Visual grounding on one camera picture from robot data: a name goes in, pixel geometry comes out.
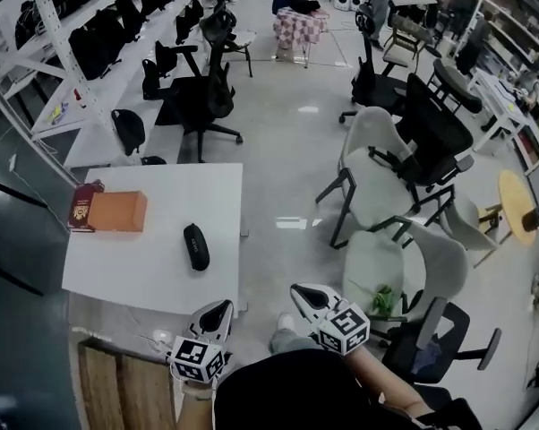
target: cardboard box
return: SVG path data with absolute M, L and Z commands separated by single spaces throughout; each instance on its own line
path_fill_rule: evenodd
M 95 193 L 89 224 L 97 231 L 142 232 L 147 204 L 140 191 Z
M 75 232 L 94 232 L 94 227 L 89 223 L 89 214 L 92 204 L 92 198 L 95 193 L 105 191 L 105 186 L 100 180 L 92 183 L 78 185 L 74 190 L 73 204 L 69 213 L 68 226 Z

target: wooden board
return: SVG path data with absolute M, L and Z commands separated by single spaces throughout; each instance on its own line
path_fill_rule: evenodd
M 116 357 L 79 344 L 79 370 L 90 430 L 124 430 Z
M 175 430 L 168 366 L 122 356 L 118 386 L 127 430 Z
M 175 430 L 166 363 L 98 340 L 79 344 L 81 389 L 90 430 Z

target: red book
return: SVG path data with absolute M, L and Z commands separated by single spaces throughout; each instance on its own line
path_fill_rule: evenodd
M 78 185 L 74 190 L 73 205 L 69 214 L 69 229 L 76 232 L 92 233 L 89 225 L 90 204 L 95 193 L 104 193 L 105 186 L 100 180 Z

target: forearm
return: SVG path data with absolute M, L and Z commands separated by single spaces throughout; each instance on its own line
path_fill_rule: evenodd
M 402 409 L 411 417 L 432 412 L 413 387 L 392 373 L 364 346 L 348 354 L 346 362 L 362 386 L 373 393 L 383 393 L 388 406 Z
M 197 400 L 184 396 L 178 418 L 178 430 L 212 430 L 212 400 Z

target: white speaker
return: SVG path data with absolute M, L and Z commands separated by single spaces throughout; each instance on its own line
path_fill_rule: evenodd
M 357 11 L 363 0 L 351 0 L 351 11 Z
M 335 0 L 333 7 L 341 11 L 349 11 L 351 4 L 349 0 Z

